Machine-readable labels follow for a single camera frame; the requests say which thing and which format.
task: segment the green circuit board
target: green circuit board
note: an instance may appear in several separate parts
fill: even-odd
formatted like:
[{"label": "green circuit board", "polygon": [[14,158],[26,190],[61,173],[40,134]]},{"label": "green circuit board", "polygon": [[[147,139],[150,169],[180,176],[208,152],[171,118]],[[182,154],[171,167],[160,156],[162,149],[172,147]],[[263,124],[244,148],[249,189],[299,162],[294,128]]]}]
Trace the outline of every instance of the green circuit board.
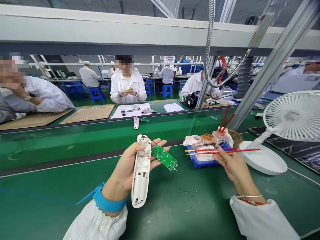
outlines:
[{"label": "green circuit board", "polygon": [[175,160],[169,153],[167,153],[158,144],[155,144],[152,148],[151,154],[158,159],[163,165],[165,165],[171,172],[176,171],[178,166],[177,160]]}]

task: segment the white ceiling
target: white ceiling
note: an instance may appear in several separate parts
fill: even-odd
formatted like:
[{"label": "white ceiling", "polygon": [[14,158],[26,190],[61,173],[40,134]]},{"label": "white ceiling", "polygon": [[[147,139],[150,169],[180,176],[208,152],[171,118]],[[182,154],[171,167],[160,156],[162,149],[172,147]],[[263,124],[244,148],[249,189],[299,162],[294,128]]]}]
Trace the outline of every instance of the white ceiling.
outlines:
[{"label": "white ceiling", "polygon": [[[224,0],[216,0],[216,16],[218,15],[221,1],[222,10]],[[50,7],[48,0],[0,0],[0,3],[1,2],[26,6]],[[56,8],[121,13],[119,0],[51,0],[51,2]],[[263,12],[267,2],[268,0],[237,0],[231,23],[244,24],[250,15],[259,16]],[[286,8],[281,12],[274,26],[287,26],[301,2],[302,0],[287,0]],[[153,3],[151,0],[123,0],[123,6],[125,14],[154,16]],[[180,0],[178,15],[180,19],[182,19],[182,8],[184,8],[185,19],[191,19],[192,10],[195,8],[194,20],[208,21],[208,0]],[[165,17],[158,9],[156,9],[156,14],[157,17]]]}]

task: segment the wristwatch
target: wristwatch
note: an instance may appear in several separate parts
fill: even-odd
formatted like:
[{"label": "wristwatch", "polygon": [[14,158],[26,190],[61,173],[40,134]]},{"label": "wristwatch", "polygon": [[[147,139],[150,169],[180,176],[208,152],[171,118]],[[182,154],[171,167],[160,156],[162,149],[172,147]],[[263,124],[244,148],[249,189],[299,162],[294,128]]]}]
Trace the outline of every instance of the wristwatch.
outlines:
[{"label": "wristwatch", "polygon": [[31,98],[36,98],[37,97],[33,93],[27,93],[27,94],[28,94],[28,96],[23,99],[25,101],[29,101]]}]

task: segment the white electric fan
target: white electric fan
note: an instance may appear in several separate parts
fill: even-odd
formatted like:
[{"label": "white electric fan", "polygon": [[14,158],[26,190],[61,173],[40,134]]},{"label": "white electric fan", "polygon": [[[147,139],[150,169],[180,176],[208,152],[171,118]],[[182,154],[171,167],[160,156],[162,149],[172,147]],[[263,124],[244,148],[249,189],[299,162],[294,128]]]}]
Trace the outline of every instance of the white electric fan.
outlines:
[{"label": "white electric fan", "polygon": [[293,141],[320,142],[320,91],[300,91],[273,100],[263,113],[267,130],[253,142],[243,141],[240,149],[260,148],[260,151],[241,152],[247,164],[256,170],[279,175],[287,171],[285,161],[261,145],[271,134]]}]

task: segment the black mat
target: black mat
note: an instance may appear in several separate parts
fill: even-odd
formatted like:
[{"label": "black mat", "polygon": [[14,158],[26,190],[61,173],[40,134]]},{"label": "black mat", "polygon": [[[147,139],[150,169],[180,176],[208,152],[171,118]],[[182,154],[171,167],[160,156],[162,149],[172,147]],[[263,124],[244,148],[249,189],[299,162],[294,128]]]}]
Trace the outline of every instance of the black mat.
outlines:
[{"label": "black mat", "polygon": [[[260,136],[266,131],[266,127],[249,128],[250,132]],[[320,174],[320,143],[291,141],[272,134],[266,142],[290,157]]]}]

